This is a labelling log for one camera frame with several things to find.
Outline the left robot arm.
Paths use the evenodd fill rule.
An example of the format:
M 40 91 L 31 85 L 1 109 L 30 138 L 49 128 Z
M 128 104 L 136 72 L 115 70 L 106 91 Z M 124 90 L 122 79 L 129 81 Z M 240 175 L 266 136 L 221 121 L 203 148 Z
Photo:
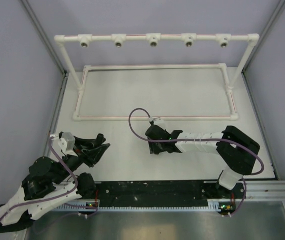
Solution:
M 52 134 L 63 156 L 53 150 L 57 161 L 43 156 L 29 167 L 17 193 L 0 205 L 0 234 L 19 232 L 33 226 L 48 212 L 79 199 L 90 199 L 97 192 L 93 176 L 74 172 L 82 165 L 93 168 L 110 148 L 103 134 L 82 139 L 70 132 Z

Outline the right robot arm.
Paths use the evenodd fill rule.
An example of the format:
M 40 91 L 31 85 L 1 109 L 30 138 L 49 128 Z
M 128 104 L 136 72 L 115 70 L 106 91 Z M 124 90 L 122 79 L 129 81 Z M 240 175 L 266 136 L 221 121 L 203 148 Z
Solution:
M 145 133 L 149 140 L 150 153 L 199 152 L 220 156 L 227 167 L 221 172 L 215 186 L 216 193 L 229 197 L 244 176 L 253 173 L 260 145 L 235 126 L 227 126 L 218 133 L 187 133 L 174 130 L 169 133 L 158 125 L 152 125 Z

